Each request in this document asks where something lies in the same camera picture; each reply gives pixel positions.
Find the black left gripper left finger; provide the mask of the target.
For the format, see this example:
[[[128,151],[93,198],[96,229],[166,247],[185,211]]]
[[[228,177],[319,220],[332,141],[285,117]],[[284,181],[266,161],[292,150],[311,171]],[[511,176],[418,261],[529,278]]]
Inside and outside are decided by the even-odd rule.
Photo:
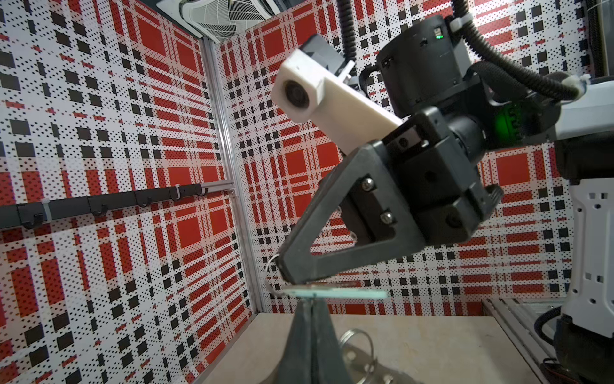
[[[302,299],[298,302],[273,383],[307,384],[312,382],[311,320],[312,300]]]

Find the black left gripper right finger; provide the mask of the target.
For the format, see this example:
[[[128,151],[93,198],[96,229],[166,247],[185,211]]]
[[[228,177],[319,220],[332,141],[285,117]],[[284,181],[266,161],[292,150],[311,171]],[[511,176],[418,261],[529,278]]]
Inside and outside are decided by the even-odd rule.
[[[323,299],[312,306],[312,383],[353,383],[342,357],[329,308]]]

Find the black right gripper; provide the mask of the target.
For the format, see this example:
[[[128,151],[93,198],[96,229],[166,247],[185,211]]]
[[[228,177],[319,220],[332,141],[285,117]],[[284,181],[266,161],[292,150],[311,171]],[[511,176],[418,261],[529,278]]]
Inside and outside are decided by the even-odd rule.
[[[403,123],[384,143],[358,147],[321,181],[279,248],[284,280],[309,283],[426,244],[467,242],[503,198],[498,185],[481,182],[484,155],[542,141],[556,125],[557,101],[491,62],[472,62],[451,22],[440,15],[416,22],[377,55],[374,69]],[[334,213],[355,245],[312,254]]]

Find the metal keyring gauge red handle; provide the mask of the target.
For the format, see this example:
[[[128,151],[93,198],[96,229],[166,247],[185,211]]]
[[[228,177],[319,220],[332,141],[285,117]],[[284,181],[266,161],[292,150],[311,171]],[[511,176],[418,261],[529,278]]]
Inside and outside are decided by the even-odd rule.
[[[363,337],[369,348],[363,350],[352,344],[351,340]],[[339,347],[345,367],[351,379],[359,384],[417,384],[419,381],[408,374],[382,365],[374,350],[371,336],[360,329],[346,331],[339,339]]]

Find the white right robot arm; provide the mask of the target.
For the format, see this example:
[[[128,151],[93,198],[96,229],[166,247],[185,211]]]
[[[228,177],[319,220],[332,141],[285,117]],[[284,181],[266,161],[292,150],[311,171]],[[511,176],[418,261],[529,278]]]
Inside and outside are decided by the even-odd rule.
[[[465,243],[503,198],[481,182],[489,151],[551,142],[574,209],[572,275],[564,304],[541,315],[538,337],[564,382],[613,380],[613,81],[556,72],[539,75],[495,50],[468,5],[414,24],[377,55],[392,110],[350,86],[353,61],[320,35],[281,65],[273,101],[296,123],[311,121],[343,152],[321,181],[275,262],[300,295],[276,382],[350,376],[341,349],[324,335],[317,283],[347,270]]]

